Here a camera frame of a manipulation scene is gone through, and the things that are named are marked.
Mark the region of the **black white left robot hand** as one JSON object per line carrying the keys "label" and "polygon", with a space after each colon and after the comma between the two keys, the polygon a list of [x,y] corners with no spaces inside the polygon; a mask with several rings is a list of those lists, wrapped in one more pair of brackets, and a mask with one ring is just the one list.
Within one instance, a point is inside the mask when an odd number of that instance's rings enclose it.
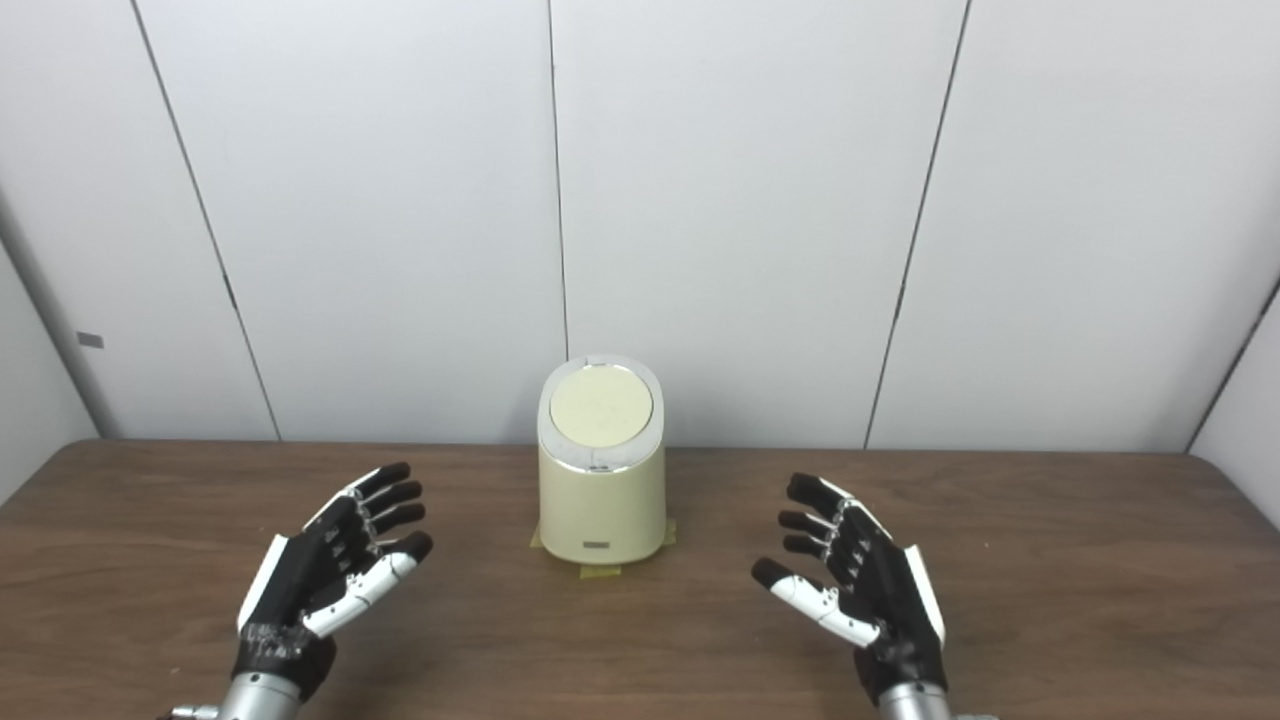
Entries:
{"label": "black white left robot hand", "polygon": [[328,679],[335,635],[416,570],[433,538],[407,462],[334,493],[293,536],[274,536],[236,619],[237,656],[223,717],[293,719]]}

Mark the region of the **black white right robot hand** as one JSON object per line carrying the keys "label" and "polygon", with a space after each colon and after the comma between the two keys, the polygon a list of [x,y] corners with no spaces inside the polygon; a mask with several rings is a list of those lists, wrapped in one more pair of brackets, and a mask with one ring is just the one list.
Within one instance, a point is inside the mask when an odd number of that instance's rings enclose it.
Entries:
{"label": "black white right robot hand", "polygon": [[751,577],[777,600],[852,647],[861,688],[882,719],[950,719],[945,619],[918,546],[901,546],[850,492],[812,474],[791,475],[782,511],[790,553],[818,559],[823,584],[773,559]]}

